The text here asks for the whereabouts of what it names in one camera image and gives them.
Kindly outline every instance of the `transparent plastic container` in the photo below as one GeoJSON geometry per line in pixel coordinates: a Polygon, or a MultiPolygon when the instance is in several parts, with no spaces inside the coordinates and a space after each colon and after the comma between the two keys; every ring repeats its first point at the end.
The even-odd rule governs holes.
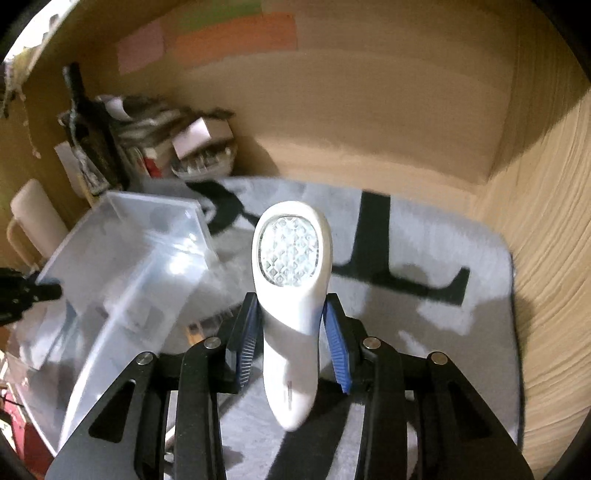
{"type": "Polygon", "coordinates": [[[194,200],[107,192],[82,218],[37,280],[58,281],[63,297],[25,312],[8,344],[18,393],[52,453],[135,355],[161,351],[216,265],[194,200]]]}

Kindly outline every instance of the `small cardboard box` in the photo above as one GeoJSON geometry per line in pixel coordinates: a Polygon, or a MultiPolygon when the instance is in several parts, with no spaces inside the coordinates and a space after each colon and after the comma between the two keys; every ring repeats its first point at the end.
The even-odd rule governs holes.
{"type": "Polygon", "coordinates": [[[173,145],[177,156],[182,159],[199,148],[232,138],[234,135],[226,120],[201,117],[174,137],[173,145]]]}

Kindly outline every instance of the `white cylinder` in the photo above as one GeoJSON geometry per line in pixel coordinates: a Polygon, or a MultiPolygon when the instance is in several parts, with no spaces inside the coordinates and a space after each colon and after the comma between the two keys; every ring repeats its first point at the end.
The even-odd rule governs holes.
{"type": "Polygon", "coordinates": [[[25,183],[10,202],[12,215],[43,258],[50,258],[68,234],[65,223],[36,179],[25,183]]]}

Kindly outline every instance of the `pink paper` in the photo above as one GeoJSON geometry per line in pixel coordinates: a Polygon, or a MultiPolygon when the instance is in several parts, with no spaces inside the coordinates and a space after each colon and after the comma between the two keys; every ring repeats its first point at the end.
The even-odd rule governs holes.
{"type": "Polygon", "coordinates": [[[119,74],[135,72],[164,55],[164,36],[160,20],[137,29],[117,44],[119,74]]]}

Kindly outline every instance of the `textured lens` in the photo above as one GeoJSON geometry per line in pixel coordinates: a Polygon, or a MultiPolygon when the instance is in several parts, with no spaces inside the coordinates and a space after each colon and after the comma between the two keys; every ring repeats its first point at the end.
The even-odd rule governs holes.
{"type": "Polygon", "coordinates": [[[308,220],[298,216],[277,217],[262,231],[261,271],[278,287],[298,287],[316,271],[318,249],[318,235],[308,220]]]}

